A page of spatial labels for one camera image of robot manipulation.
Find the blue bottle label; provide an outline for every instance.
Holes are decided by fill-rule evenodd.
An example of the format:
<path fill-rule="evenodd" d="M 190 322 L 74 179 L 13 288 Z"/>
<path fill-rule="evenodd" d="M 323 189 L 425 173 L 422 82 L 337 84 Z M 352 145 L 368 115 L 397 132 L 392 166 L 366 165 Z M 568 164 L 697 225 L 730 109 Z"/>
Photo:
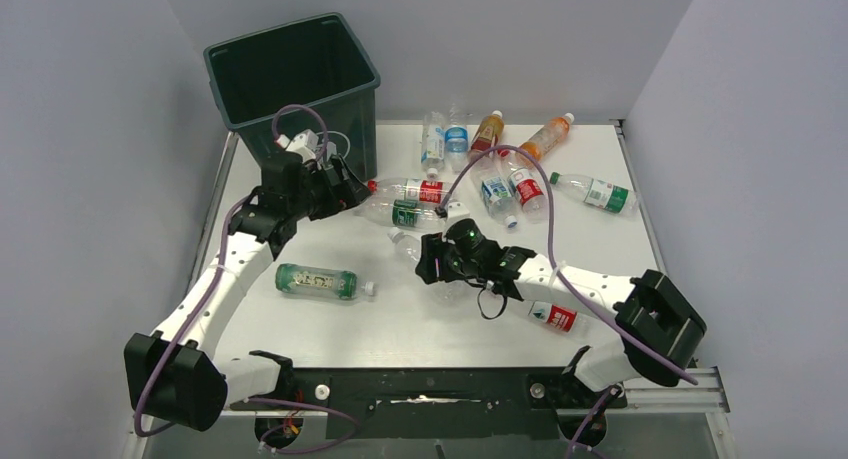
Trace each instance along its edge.
<path fill-rule="evenodd" d="M 468 152 L 468 130 L 454 126 L 445 131 L 445 147 L 448 152 Z"/>

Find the wire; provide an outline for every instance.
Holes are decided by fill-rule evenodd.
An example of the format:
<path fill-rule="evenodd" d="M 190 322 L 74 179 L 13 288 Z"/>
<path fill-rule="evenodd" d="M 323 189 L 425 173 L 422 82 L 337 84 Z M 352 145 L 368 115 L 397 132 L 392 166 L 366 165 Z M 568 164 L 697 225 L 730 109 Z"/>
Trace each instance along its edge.
<path fill-rule="evenodd" d="M 539 171 L 539 174 L 542 176 L 542 181 L 545 183 L 545 188 L 548 191 L 548 259 L 551 261 L 551 267 L 555 268 L 555 270 L 556 270 L 556 276 L 559 278 L 560 281 L 562 281 L 563 285 L 565 285 L 566 289 L 568 289 L 568 292 L 573 294 L 574 297 L 576 297 L 578 301 L 580 301 L 584 306 L 586 306 L 586 308 L 588 308 L 590 311 L 592 311 L 592 314 L 594 314 L 598 319 L 603 321 L 604 324 L 606 324 L 607 326 L 612 328 L 612 330 L 615 331 L 616 333 L 618 333 L 618 335 L 621 336 L 624 340 L 626 340 L 630 344 L 633 344 L 633 346 L 635 346 L 637 349 L 639 349 L 640 351 L 645 353 L 648 357 L 659 362 L 660 364 L 662 364 L 663 366 L 668 368 L 668 370 L 670 370 L 673 373 L 680 376 L 684 381 L 686 381 L 690 384 L 698 385 L 698 380 L 695 379 L 694 377 L 692 377 L 691 374 L 689 374 L 688 372 L 686 372 L 682 368 L 677 367 L 677 365 L 675 365 L 674 363 L 672 363 L 668 359 L 664 358 L 663 356 L 659 355 L 657 352 L 653 351 L 651 348 L 649 348 L 645 344 L 642 344 L 642 342 L 640 342 L 638 339 L 633 337 L 630 333 L 628 333 L 627 331 L 622 329 L 618 324 L 616 324 L 613 319 L 607 317 L 607 314 L 604 312 L 604 310 L 601 308 L 601 306 L 595 304 L 594 302 L 592 302 L 588 298 L 586 298 L 586 296 L 581 294 L 580 291 L 578 291 L 574 287 L 574 285 L 571 284 L 571 281 L 566 279 L 566 277 L 562 274 L 561 271 L 559 271 L 559 269 L 556 269 L 557 268 L 557 262 L 556 262 L 556 259 L 554 258 L 554 196 L 553 196 L 553 189 L 551 188 L 551 181 L 548 179 L 548 175 L 545 174 L 545 171 L 544 171 L 544 169 L 542 169 L 542 166 L 539 164 L 539 161 L 537 161 L 536 158 L 534 158 L 532 155 L 530 155 L 530 153 L 528 153 L 527 151 L 525 151 L 523 149 L 519 149 L 518 147 L 508 146 L 506 144 L 499 144 L 497 146 L 490 147 L 490 148 L 486 149 L 485 151 L 482 151 L 482 153 L 476 155 L 474 158 L 469 160 L 468 164 L 466 164 L 465 167 L 462 168 L 462 171 L 460 171 L 459 175 L 456 176 L 456 181 L 454 181 L 454 183 L 451 185 L 450 189 L 448 189 L 447 194 L 445 194 L 444 198 L 442 199 L 442 203 L 440 204 L 440 207 L 445 208 L 447 206 L 447 203 L 450 200 L 450 197 L 453 195 L 453 192 L 456 189 L 456 186 L 459 184 L 459 181 L 462 180 L 463 176 L 465 176 L 465 174 L 471 169 L 471 167 L 477 161 L 480 160 L 480 158 L 482 158 L 484 156 L 488 156 L 492 152 L 499 151 L 499 150 L 514 151 L 514 152 L 517 152 L 519 154 L 522 154 L 524 157 L 526 157 L 533 164 L 533 166 L 536 167 L 536 170 Z"/>
<path fill-rule="evenodd" d="M 580 439 L 580 435 L 583 434 L 583 430 L 586 429 L 586 426 L 588 426 L 589 423 L 592 422 L 592 419 L 594 419 L 595 414 L 598 413 L 598 409 L 601 408 L 601 404 L 603 404 L 610 396 L 610 390 L 612 390 L 612 387 L 608 387 L 607 390 L 604 391 L 601 397 L 595 402 L 595 405 L 592 406 L 592 409 L 589 410 L 589 413 L 586 414 L 586 417 L 583 418 L 583 422 L 580 423 L 580 427 L 577 428 L 577 432 L 575 432 L 574 435 L 571 436 L 571 439 L 568 441 L 568 449 L 565 450 L 565 459 L 570 458 L 571 454 L 574 453 L 574 446 L 576 444 L 579 444 L 577 440 Z"/>
<path fill-rule="evenodd" d="M 310 446 L 310 447 L 306 447 L 306 448 L 303 448 L 303 449 L 297 449 L 297 450 L 293 450 L 293 451 L 287 451 L 285 449 L 276 449 L 275 451 L 278 454 L 298 455 L 298 454 L 310 454 L 310 453 L 313 453 L 313 452 L 323 451 L 323 450 L 329 449 L 333 446 L 337 446 L 337 445 L 347 441 L 348 439 L 352 438 L 353 436 L 356 435 L 356 433 L 359 432 L 359 429 L 362 427 L 362 423 L 360 423 L 353 416 L 349 416 L 349 415 L 345 414 L 344 412 L 337 411 L 336 409 L 330 409 L 329 407 L 318 406 L 318 405 L 314 405 L 314 404 L 307 404 L 305 402 L 284 401 L 282 399 L 268 399 L 268 398 L 264 398 L 264 397 L 251 397 L 250 399 L 248 399 L 248 402 L 251 402 L 251 403 L 254 403 L 254 404 L 270 404 L 272 406 L 296 407 L 298 409 L 306 409 L 306 410 L 309 410 L 309 411 L 326 412 L 327 414 L 330 414 L 330 415 L 333 415 L 333 416 L 336 416 L 336 417 L 340 417 L 340 418 L 350 422 L 351 424 L 353 424 L 353 430 L 348 432 L 347 434 L 345 434 L 344 436 L 342 436 L 338 439 L 335 439 L 335 440 L 330 441 L 330 442 L 325 442 L 324 444 L 319 444 L 317 446 Z M 285 427 L 285 424 L 280 425 L 280 426 L 276 426 L 276 427 L 272 427 L 271 429 L 268 429 L 267 431 L 265 431 L 265 433 L 262 434 L 262 436 L 259 437 L 260 447 L 265 442 L 265 439 L 268 438 L 268 436 L 279 431 L 283 427 Z"/>
<path fill-rule="evenodd" d="M 150 377 L 147 378 L 147 382 L 141 390 L 141 395 L 138 397 L 138 403 L 135 406 L 135 413 L 133 414 L 133 429 L 138 437 L 150 437 L 155 434 L 159 434 L 174 425 L 173 423 L 168 423 L 156 429 L 145 431 L 141 425 L 141 416 L 144 414 L 144 406 L 147 405 L 147 400 L 150 398 L 150 393 L 153 391 L 153 385 L 156 383 L 156 380 L 159 379 L 159 376 L 162 374 L 162 370 L 165 369 L 165 364 L 168 362 L 168 358 L 171 357 L 171 354 L 173 354 L 174 349 L 177 348 L 177 345 L 180 340 L 182 340 L 186 331 L 188 331 L 188 328 L 197 316 L 200 315 L 200 311 L 206 307 L 206 303 L 212 298 L 212 293 L 215 291 L 215 288 L 218 287 L 218 283 L 221 282 L 221 277 L 224 275 L 224 260 L 227 252 L 227 239 L 229 238 L 228 229 L 230 228 L 230 221 L 233 218 L 233 214 L 235 214 L 238 208 L 240 208 L 249 197 L 250 196 L 243 197 L 238 200 L 235 204 L 233 204 L 233 207 L 227 211 L 227 215 L 224 216 L 224 224 L 221 228 L 221 247 L 218 251 L 218 266 L 215 268 L 212 281 L 209 283 L 209 287 L 206 288 L 206 292 L 203 293 L 203 296 L 201 296 L 200 300 L 197 302 L 197 305 L 194 306 L 194 309 L 191 310 L 191 313 L 189 313 L 186 320 L 183 321 L 183 324 L 177 330 L 176 334 L 174 334 L 174 337 L 168 343 L 168 346 L 165 347 L 165 352 L 162 353 L 162 356 L 159 358 L 156 366 L 153 367 L 153 372 L 150 373 Z"/>
<path fill-rule="evenodd" d="M 271 119 L 271 137 L 274 138 L 275 142 L 280 138 L 280 133 L 277 131 L 277 123 L 280 121 L 280 116 L 294 110 L 305 111 L 312 114 L 312 117 L 314 117 L 321 126 L 321 133 L 324 136 L 324 142 L 321 143 L 321 149 L 319 149 L 319 153 L 316 154 L 318 162 L 321 162 L 320 159 L 324 157 L 324 153 L 327 152 L 327 144 L 330 143 L 330 133 L 327 130 L 327 123 L 324 122 L 324 118 L 321 117 L 321 114 L 315 112 L 315 109 L 312 109 L 309 106 L 304 106 L 303 104 L 289 104 L 288 106 L 283 106 L 276 112 L 276 114 L 274 114 L 274 118 Z"/>

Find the screw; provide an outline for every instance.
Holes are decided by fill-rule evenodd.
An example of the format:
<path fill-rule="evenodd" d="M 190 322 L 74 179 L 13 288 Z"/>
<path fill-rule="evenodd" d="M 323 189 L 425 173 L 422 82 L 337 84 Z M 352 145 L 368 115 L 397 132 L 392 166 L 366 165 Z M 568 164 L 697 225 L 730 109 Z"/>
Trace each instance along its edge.
<path fill-rule="evenodd" d="M 533 399 L 541 399 L 545 397 L 545 386 L 539 384 L 538 382 L 530 386 L 530 396 Z"/>
<path fill-rule="evenodd" d="M 318 384 L 315 387 L 315 399 L 326 401 L 330 397 L 330 388 L 324 384 Z"/>

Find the white table surface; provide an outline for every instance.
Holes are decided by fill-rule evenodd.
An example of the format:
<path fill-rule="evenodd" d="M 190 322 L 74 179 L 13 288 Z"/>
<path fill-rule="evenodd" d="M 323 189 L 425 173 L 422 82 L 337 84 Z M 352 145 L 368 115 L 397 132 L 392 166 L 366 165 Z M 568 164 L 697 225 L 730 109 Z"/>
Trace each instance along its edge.
<path fill-rule="evenodd" d="M 540 126 L 507 125 L 506 144 L 520 144 Z M 473 134 L 476 126 L 469 128 Z M 377 126 L 378 178 L 423 177 L 416 162 L 420 125 Z M 583 173 L 624 186 L 630 176 L 612 125 L 576 125 L 565 144 L 544 158 L 548 172 Z M 445 174 L 444 180 L 454 175 Z M 259 184 L 259 168 L 247 148 L 237 146 L 219 207 L 207 257 L 218 248 L 226 210 Z M 511 233 L 490 219 L 470 180 L 463 179 L 459 199 L 469 205 L 483 234 L 504 245 L 546 254 L 545 224 L 519 217 Z M 597 272 L 641 276 L 656 268 L 640 215 L 619 217 L 571 201 L 555 191 L 555 252 L 558 260 Z M 248 292 L 227 326 L 215 353 L 226 360 L 261 349 L 291 357 L 296 367 L 523 367 L 564 366 L 585 342 L 552 331 L 527 317 L 529 304 L 510 300 L 494 321 L 480 317 L 476 290 L 445 306 L 410 267 L 397 261 L 388 228 L 346 211 L 316 222 L 303 220 L 277 262 Z M 283 262 L 347 269 L 377 283 L 370 300 L 331 301 L 286 296 L 274 287 L 276 265 Z M 490 314 L 500 299 L 487 297 Z M 595 328 L 592 343 L 613 339 Z"/>

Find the dark green plastic bin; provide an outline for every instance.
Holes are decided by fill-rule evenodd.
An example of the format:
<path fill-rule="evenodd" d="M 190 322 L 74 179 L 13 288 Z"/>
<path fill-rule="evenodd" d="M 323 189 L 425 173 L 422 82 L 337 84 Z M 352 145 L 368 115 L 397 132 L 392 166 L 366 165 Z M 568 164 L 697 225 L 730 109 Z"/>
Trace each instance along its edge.
<path fill-rule="evenodd" d="M 237 132 L 260 165 L 274 144 L 271 118 L 288 104 L 315 109 L 330 140 L 356 175 L 377 175 L 374 89 L 380 74 L 341 14 L 311 17 L 208 47 L 203 52 L 212 94 L 224 124 Z M 321 137 L 311 115 L 294 111 L 279 121 L 293 138 L 304 129 Z"/>

